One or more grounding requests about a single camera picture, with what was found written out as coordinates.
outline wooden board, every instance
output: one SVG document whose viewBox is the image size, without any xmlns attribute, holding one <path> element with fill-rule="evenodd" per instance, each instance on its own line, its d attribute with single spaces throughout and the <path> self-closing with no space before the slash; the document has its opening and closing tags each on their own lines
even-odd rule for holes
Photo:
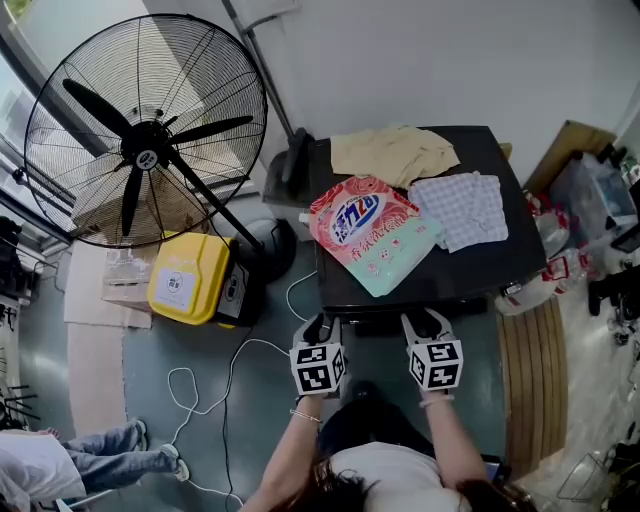
<svg viewBox="0 0 640 512">
<path fill-rule="evenodd" d="M 531 372 L 531 351 L 527 335 L 527 324 L 524 315 L 514 317 L 520 351 L 520 371 L 522 375 L 522 429 L 520 432 L 521 445 L 518 447 L 519 459 L 525 470 L 532 469 L 532 439 L 533 439 L 533 375 Z"/>
<path fill-rule="evenodd" d="M 518 456 L 520 446 L 522 446 L 522 375 L 520 371 L 520 350 L 516 335 L 516 324 L 513 317 L 502 317 L 504 323 L 504 333 L 507 340 L 507 372 L 509 374 L 509 389 L 511 397 L 511 416 L 507 417 L 507 461 L 514 473 L 524 474 L 521 457 Z"/>
<path fill-rule="evenodd" d="M 551 310 L 556 327 L 556 336 L 558 337 L 558 373 L 560 382 L 560 417 L 556 428 L 556 450 L 564 448 L 567 439 L 567 421 L 569 413 L 569 379 L 567 370 L 567 348 L 564 342 L 564 327 L 562 326 L 562 315 L 560 314 L 560 305 L 557 299 L 552 299 Z"/>
<path fill-rule="evenodd" d="M 507 464 L 517 479 L 564 446 L 568 412 L 564 330 L 556 299 L 518 316 L 498 315 L 497 322 Z"/>
<path fill-rule="evenodd" d="M 509 158 L 511 158 L 511 153 L 513 152 L 513 145 L 510 142 L 501 142 L 499 146 L 504 153 L 504 157 L 509 160 Z"/>
<path fill-rule="evenodd" d="M 538 325 L 538 335 L 540 336 L 540 352 L 542 357 L 542 380 L 544 396 L 544 426 L 542 433 L 542 452 L 544 459 L 551 455 L 551 434 L 553 430 L 553 374 L 551 370 L 551 349 L 549 347 L 549 332 L 544 314 L 544 306 L 535 309 L 536 323 Z"/>
<path fill-rule="evenodd" d="M 534 195 L 544 192 L 567 165 L 573 151 L 596 155 L 615 140 L 616 135 L 606 130 L 576 121 L 565 121 L 524 188 Z"/>
<path fill-rule="evenodd" d="M 544 431 L 544 380 L 542 375 L 542 353 L 536 314 L 533 310 L 524 314 L 531 354 L 531 376 L 533 382 L 533 434 L 531 437 L 531 467 L 537 468 L 542 458 L 542 436 Z"/>
<path fill-rule="evenodd" d="M 551 353 L 551 376 L 553 382 L 553 413 L 551 415 L 551 453 L 558 451 L 558 435 L 557 427 L 560 424 L 560 362 L 558 361 L 558 337 L 556 335 L 556 324 L 553 318 L 553 310 L 551 309 L 551 301 L 544 303 L 544 314 L 547 323 L 547 331 L 549 333 L 549 351 Z"/>
</svg>

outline checkered towel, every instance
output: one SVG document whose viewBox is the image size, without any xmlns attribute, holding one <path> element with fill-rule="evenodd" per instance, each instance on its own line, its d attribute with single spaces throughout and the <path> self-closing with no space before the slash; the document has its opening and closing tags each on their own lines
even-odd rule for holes
<svg viewBox="0 0 640 512">
<path fill-rule="evenodd" d="M 409 201 L 440 221 L 444 235 L 438 245 L 449 252 L 509 236 L 497 176 L 475 171 L 420 180 L 409 188 Z"/>
</svg>

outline fan blade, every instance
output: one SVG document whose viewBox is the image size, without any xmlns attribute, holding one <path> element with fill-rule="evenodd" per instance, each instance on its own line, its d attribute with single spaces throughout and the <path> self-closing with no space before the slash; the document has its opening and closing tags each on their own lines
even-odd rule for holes
<svg viewBox="0 0 640 512">
<path fill-rule="evenodd" d="M 89 114 L 119 137 L 131 131 L 129 121 L 99 94 L 70 78 L 65 78 L 62 86 Z"/>
<path fill-rule="evenodd" d="M 122 234 L 129 236 L 131 224 L 133 224 L 133 216 L 138 207 L 138 196 L 140 195 L 140 187 L 142 186 L 142 169 L 136 165 L 133 166 L 127 184 L 122 194 Z"/>
<path fill-rule="evenodd" d="M 225 119 L 224 121 L 214 121 L 213 123 L 198 126 L 197 128 L 191 128 L 191 130 L 187 130 L 186 132 L 176 133 L 167 141 L 167 144 L 183 144 L 185 142 L 204 139 L 212 135 L 217 135 L 218 133 L 226 132 L 232 128 L 237 128 L 251 121 L 253 121 L 253 116 L 234 117 Z"/>
</svg>

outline white cable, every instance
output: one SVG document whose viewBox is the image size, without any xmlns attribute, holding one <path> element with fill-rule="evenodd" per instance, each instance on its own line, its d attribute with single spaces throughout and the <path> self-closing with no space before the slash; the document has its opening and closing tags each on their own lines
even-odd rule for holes
<svg viewBox="0 0 640 512">
<path fill-rule="evenodd" d="M 191 370 L 191 368 L 186 368 L 186 367 L 174 368 L 173 370 L 171 370 L 167 374 L 167 385 L 169 386 L 169 393 L 171 393 L 171 398 L 173 399 L 173 402 L 178 407 L 180 407 L 181 409 L 184 409 L 185 411 L 189 411 L 188 414 L 187 414 L 187 419 L 185 419 L 182 422 L 182 424 L 177 428 L 176 433 L 174 434 L 173 439 L 171 440 L 171 444 L 175 444 L 176 440 L 178 439 L 178 435 L 180 434 L 180 431 L 191 420 L 191 415 L 192 414 L 197 414 L 199 416 L 206 416 L 207 414 L 209 414 L 211 411 L 213 411 L 216 407 L 218 407 L 222 402 L 224 402 L 227 399 L 227 397 L 229 396 L 229 392 L 231 391 L 231 381 L 233 379 L 233 366 L 235 365 L 236 359 L 240 355 L 240 352 L 242 352 L 242 349 L 248 343 L 251 343 L 252 341 L 258 341 L 260 343 L 264 343 L 266 345 L 269 345 L 269 346 L 275 348 L 278 352 L 280 352 L 283 355 L 285 355 L 286 357 L 289 357 L 289 353 L 288 352 L 285 352 L 280 347 L 278 347 L 277 345 L 271 343 L 270 341 L 261 340 L 261 339 L 258 339 L 258 338 L 250 338 L 248 340 L 245 340 L 245 342 L 242 345 L 240 345 L 240 348 L 238 349 L 236 354 L 233 356 L 233 359 L 231 360 L 231 364 L 229 365 L 229 377 L 227 379 L 227 388 L 225 389 L 224 395 L 222 396 L 222 398 L 220 400 L 218 400 L 216 403 L 214 403 L 206 411 L 196 411 L 196 407 L 198 406 L 198 402 L 200 401 L 200 395 L 198 394 L 198 385 L 196 383 L 196 377 L 193 374 L 193 371 Z M 193 391 L 194 391 L 194 393 L 196 395 L 195 402 L 193 403 L 193 405 L 191 407 L 188 407 L 188 406 L 183 405 L 180 402 L 178 402 L 178 400 L 176 399 L 176 396 L 173 394 L 173 388 L 171 387 L 171 375 L 173 375 L 175 372 L 180 372 L 180 371 L 189 372 L 191 374 L 191 382 L 193 382 Z M 220 494 L 221 496 L 231 496 L 232 498 L 237 500 L 238 503 L 240 503 L 240 506 L 244 506 L 244 503 L 242 502 L 240 497 L 235 495 L 235 494 L 233 494 L 233 493 L 226 493 L 226 492 L 223 492 L 223 491 L 218 491 L 216 489 L 207 489 L 206 487 L 200 487 L 199 485 L 193 483 L 191 480 L 189 480 L 189 483 L 191 485 L 193 485 L 196 489 L 200 489 L 201 491 L 204 491 L 204 492 L 212 492 L 212 493 L 215 493 L 215 494 Z"/>
<path fill-rule="evenodd" d="M 291 290 L 292 290 L 295 286 L 299 285 L 302 281 L 306 281 L 306 280 L 307 280 L 307 279 L 309 279 L 310 277 L 315 276 L 317 273 L 318 273 L 318 271 L 317 271 L 317 270 L 314 270 L 314 271 L 313 271 L 313 272 L 311 272 L 311 274 L 309 274 L 308 276 L 304 276 L 303 278 L 298 279 L 297 281 L 295 281 L 295 282 L 291 283 L 291 284 L 289 285 L 289 288 L 287 288 L 287 293 L 286 293 L 287 306 L 289 306 L 289 310 L 294 314 L 294 316 L 295 316 L 296 318 L 298 318 L 298 320 L 302 320 L 303 322 L 306 322 L 306 321 L 307 321 L 307 318 L 302 317 L 301 315 L 299 315 L 299 314 L 296 312 L 296 310 L 295 310 L 295 309 L 293 309 L 293 306 L 291 305 L 291 302 L 289 301 L 289 293 L 291 293 Z"/>
</svg>

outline laundry detergent bag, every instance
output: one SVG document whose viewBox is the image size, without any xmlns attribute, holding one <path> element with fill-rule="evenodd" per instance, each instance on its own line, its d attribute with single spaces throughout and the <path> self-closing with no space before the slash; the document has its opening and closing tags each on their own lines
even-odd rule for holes
<svg viewBox="0 0 640 512">
<path fill-rule="evenodd" d="M 442 234 L 438 221 L 371 176 L 352 176 L 316 199 L 309 226 L 374 297 L 398 286 Z"/>
</svg>

